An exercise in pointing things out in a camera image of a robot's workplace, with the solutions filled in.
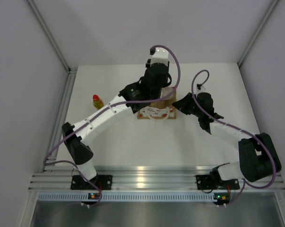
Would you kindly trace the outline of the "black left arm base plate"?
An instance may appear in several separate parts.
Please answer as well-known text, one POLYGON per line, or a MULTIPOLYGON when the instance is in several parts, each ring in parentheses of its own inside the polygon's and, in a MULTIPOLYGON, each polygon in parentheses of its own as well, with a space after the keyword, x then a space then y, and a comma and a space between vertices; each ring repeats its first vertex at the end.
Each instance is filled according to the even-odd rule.
MULTIPOLYGON (((111 190, 112 187, 112 175, 97 175, 95 178, 91 179, 92 182, 98 189, 111 190)), ((71 190, 94 190, 91 184, 86 182, 80 175, 74 175, 72 177, 71 190)))

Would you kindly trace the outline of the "red cap yellow liquid bottle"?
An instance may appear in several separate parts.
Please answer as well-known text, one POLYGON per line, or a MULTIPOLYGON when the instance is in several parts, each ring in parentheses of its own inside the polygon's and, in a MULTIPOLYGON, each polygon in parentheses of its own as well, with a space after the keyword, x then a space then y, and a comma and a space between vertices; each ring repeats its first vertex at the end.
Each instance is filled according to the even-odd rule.
POLYGON ((99 110, 104 107, 102 99, 98 95, 93 95, 93 106, 99 110))

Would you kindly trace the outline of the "burlap watermelon print canvas bag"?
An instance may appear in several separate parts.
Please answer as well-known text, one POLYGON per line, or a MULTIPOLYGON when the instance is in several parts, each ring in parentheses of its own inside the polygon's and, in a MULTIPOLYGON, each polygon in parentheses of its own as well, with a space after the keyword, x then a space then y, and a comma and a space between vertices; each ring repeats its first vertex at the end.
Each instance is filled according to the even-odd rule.
POLYGON ((176 101, 176 91, 173 92, 168 98, 151 103, 149 106, 144 107, 137 113, 138 120, 152 120, 152 121, 164 121, 176 119, 176 109, 173 107, 173 102, 176 101))

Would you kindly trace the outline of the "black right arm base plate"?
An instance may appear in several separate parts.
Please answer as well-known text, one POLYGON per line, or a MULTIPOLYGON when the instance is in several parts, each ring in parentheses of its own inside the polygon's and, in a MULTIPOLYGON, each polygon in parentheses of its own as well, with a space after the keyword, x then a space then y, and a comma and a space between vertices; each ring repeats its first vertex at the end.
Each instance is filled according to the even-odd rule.
POLYGON ((240 189, 237 179, 216 183, 210 175, 196 175, 197 189, 209 192, 211 190, 238 190, 240 189))

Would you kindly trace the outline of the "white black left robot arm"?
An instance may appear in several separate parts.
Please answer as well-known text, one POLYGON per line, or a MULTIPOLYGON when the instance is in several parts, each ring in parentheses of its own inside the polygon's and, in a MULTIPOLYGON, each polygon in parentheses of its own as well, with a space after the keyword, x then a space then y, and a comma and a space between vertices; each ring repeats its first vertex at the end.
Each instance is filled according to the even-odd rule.
POLYGON ((95 188, 98 183, 92 160, 94 154, 89 143, 122 118, 149 106, 152 100, 159 100, 162 89, 170 86, 171 82, 169 64, 153 63, 146 68, 139 81, 127 85, 111 102, 93 115, 75 124, 63 124, 64 144, 83 175, 81 183, 86 188, 95 188))

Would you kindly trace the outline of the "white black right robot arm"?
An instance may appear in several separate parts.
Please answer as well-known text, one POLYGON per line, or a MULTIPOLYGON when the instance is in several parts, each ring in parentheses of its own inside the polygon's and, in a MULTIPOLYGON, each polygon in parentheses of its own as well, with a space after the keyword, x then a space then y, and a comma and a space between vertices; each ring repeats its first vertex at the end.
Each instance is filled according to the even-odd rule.
POLYGON ((222 121, 215 112, 209 93, 188 93, 173 103, 173 107, 185 115, 197 117, 201 129, 230 144, 239 153, 239 160, 212 169, 211 183, 222 188, 228 180, 244 178, 255 182, 267 176, 275 176, 282 165, 271 137, 267 133, 252 134, 222 121))

